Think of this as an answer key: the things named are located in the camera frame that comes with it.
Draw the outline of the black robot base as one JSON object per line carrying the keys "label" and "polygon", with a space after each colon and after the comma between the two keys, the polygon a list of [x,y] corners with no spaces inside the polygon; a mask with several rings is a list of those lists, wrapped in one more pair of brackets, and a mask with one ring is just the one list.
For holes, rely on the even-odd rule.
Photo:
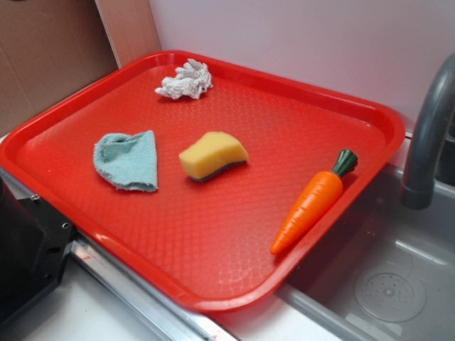
{"label": "black robot base", "polygon": [[1,181],[1,327],[60,285],[73,223],[44,199],[17,199]]}

